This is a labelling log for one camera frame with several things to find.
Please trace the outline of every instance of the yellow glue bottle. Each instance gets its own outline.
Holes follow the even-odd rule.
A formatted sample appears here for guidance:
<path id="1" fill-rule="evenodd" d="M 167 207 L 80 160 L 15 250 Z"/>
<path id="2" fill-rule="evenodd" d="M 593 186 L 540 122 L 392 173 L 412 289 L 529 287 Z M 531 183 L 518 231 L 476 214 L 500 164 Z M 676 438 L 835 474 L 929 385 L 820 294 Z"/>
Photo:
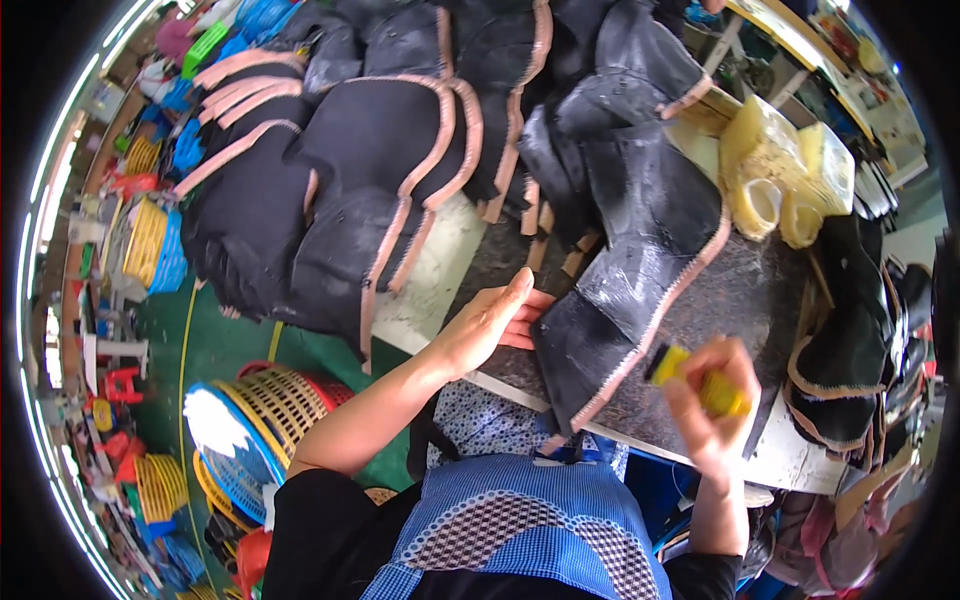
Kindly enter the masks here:
<path id="1" fill-rule="evenodd" d="M 677 376 L 677 368 L 689 356 L 690 351 L 685 348 L 663 344 L 654 354 L 653 361 L 647 369 L 645 375 L 647 381 L 662 387 L 667 379 Z M 700 403 L 711 419 L 744 417 L 749 415 L 753 408 L 746 393 L 733 385 L 720 371 L 710 371 L 704 376 L 704 385 L 700 390 Z"/>

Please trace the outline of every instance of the yellow floor line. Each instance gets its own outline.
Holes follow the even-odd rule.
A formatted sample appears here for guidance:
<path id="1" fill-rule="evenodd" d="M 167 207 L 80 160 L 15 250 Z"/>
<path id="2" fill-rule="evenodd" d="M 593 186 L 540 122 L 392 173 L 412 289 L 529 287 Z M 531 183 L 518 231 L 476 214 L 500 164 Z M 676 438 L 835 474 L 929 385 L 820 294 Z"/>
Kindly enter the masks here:
<path id="1" fill-rule="evenodd" d="M 267 360 L 274 362 L 276 359 L 276 348 L 280 345 L 280 331 L 283 330 L 283 321 L 274 323 L 274 337 L 270 340 L 270 351 L 267 352 Z"/>
<path id="2" fill-rule="evenodd" d="M 193 288 L 193 292 L 190 294 L 190 306 L 186 309 L 186 325 L 183 327 L 183 348 L 180 350 L 180 468 L 183 469 L 183 474 L 186 475 L 186 452 L 183 451 L 183 371 L 186 369 L 186 343 L 190 338 L 190 322 L 193 320 L 193 304 L 197 301 L 197 288 Z M 204 547 L 200 544 L 200 533 L 197 531 L 197 519 L 193 516 L 193 503 L 186 503 L 187 509 L 190 511 L 190 525 L 193 526 L 193 537 L 197 541 L 197 552 L 200 553 L 200 558 L 204 562 L 204 572 L 206 572 L 206 580 L 210 582 L 210 587 L 213 588 L 214 593 L 216 588 L 213 586 L 213 578 L 210 577 L 210 569 L 206 566 L 206 556 L 204 555 Z"/>

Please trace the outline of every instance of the dark table surface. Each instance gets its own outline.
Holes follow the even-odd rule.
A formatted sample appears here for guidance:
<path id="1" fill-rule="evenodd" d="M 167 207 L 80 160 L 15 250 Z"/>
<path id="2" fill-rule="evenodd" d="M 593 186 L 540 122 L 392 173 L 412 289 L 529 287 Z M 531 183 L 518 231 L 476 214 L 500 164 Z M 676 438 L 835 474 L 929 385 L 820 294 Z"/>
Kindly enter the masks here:
<path id="1" fill-rule="evenodd" d="M 515 221 L 501 219 L 488 227 L 446 319 L 478 290 L 506 285 L 526 262 L 527 243 Z M 559 244 L 550 240 L 536 277 L 538 289 L 560 297 L 573 287 L 573 279 L 561 271 L 564 259 Z M 746 454 L 756 448 L 786 377 L 806 276 L 802 252 L 790 250 L 776 235 L 760 243 L 748 241 L 734 228 L 724 249 L 667 311 L 650 346 L 653 349 L 670 342 L 696 348 L 716 334 L 743 338 L 763 388 Z M 649 360 L 648 355 L 627 375 L 593 422 L 685 456 L 683 440 L 660 391 L 643 381 Z M 480 371 L 549 401 L 534 352 L 499 347 Z"/>

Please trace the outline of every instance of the work table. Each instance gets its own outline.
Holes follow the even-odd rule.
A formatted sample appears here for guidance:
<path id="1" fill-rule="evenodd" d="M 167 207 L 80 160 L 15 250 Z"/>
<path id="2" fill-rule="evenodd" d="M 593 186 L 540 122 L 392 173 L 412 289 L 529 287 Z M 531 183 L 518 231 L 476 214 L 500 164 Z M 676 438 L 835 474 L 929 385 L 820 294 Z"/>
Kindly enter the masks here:
<path id="1" fill-rule="evenodd" d="M 675 144 L 714 181 L 718 140 L 680 123 Z M 526 238 L 516 222 L 486 226 L 462 194 L 438 211 L 407 288 L 379 299 L 373 334 L 409 353 L 422 349 L 480 289 L 505 285 L 525 263 Z M 555 241 L 547 246 L 536 287 L 562 296 L 573 279 L 561 271 L 565 256 Z M 652 351 L 669 341 L 696 348 L 716 334 L 743 338 L 763 388 L 748 441 L 750 481 L 778 488 L 834 493 L 845 466 L 828 460 L 822 448 L 793 428 L 779 395 L 786 361 L 796 338 L 806 258 L 776 236 L 762 243 L 735 230 L 717 257 L 667 311 L 648 356 L 627 375 L 610 403 L 586 429 L 662 458 L 689 463 L 684 445 L 660 392 L 643 381 Z M 467 379 L 532 409 L 547 408 L 536 354 L 498 348 Z"/>

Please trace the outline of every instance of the green floor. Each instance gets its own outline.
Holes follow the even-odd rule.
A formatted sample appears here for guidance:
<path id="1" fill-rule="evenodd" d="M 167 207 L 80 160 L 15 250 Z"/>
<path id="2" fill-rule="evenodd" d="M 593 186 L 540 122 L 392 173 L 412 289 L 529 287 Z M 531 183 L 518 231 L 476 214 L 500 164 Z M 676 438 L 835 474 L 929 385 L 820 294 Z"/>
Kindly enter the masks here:
<path id="1" fill-rule="evenodd" d="M 169 453 L 178 460 L 181 419 L 180 357 L 192 280 L 193 277 L 188 276 L 175 294 L 149 297 L 140 304 L 137 311 L 139 334 L 150 340 L 150 366 L 145 401 L 132 408 L 137 435 L 147 445 L 148 451 Z M 221 316 L 213 290 L 206 286 L 197 292 L 193 308 L 183 371 L 184 390 L 188 390 L 198 381 L 231 380 L 249 361 L 266 359 L 273 333 L 273 322 L 254 324 L 246 319 L 230 320 Z M 282 329 L 276 352 L 278 363 L 294 369 L 329 372 L 355 392 L 363 390 L 374 379 L 406 358 L 407 355 L 400 350 L 374 339 L 373 373 L 370 377 L 360 371 L 360 364 L 339 339 L 293 327 Z M 204 492 L 191 466 L 194 445 L 185 422 L 183 436 L 190 505 L 198 534 L 203 541 L 209 512 L 206 509 Z M 357 475 L 357 481 L 364 487 L 385 487 L 397 491 L 411 485 L 413 482 L 406 471 L 408 446 L 409 439 L 404 431 Z M 177 521 L 180 532 L 196 544 L 190 513 L 186 508 L 178 511 Z M 218 593 L 223 588 L 232 587 L 227 573 L 206 551 L 205 545 L 202 545 L 204 560 Z"/>

